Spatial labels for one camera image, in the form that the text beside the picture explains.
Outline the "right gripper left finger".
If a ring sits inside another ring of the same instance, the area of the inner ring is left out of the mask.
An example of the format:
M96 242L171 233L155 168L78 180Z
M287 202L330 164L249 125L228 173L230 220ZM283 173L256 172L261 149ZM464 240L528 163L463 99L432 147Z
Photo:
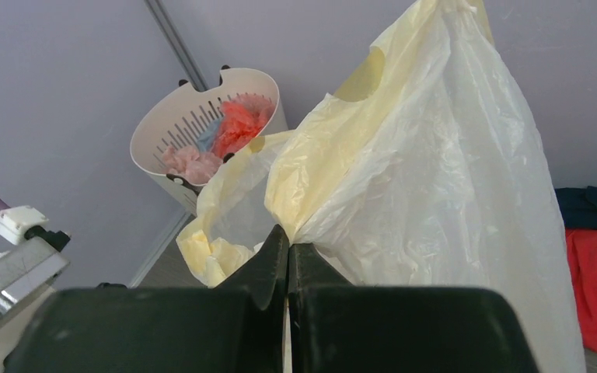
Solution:
M281 372L288 238L214 288L76 288L36 310L7 372Z

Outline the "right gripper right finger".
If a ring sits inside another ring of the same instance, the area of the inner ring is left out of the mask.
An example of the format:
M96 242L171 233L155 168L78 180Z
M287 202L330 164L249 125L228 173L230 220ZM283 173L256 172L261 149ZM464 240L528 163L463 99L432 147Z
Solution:
M309 244L288 254L296 372L535 372L513 308L483 288L355 286Z

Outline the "pale yellow trash bag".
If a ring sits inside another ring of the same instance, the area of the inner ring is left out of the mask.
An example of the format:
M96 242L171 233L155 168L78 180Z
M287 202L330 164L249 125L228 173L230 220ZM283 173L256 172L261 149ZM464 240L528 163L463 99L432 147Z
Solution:
M493 289L542 372L586 369L541 137L482 1L415 2L296 129L220 167L177 244L214 287L266 224L356 284Z

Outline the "white slotted laundry basket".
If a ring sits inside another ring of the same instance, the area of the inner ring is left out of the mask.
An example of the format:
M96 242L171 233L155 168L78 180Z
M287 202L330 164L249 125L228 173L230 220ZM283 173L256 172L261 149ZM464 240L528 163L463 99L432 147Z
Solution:
M162 161L168 147L179 150L195 146L208 126L223 117L224 102L256 95L274 104L274 112L260 135L275 134L288 129L277 83L266 73L252 68L221 70L219 86L204 92L187 83L172 91L157 103L136 127L130 143L134 164L161 186L190 214L202 185L192 185L180 176L171 176Z

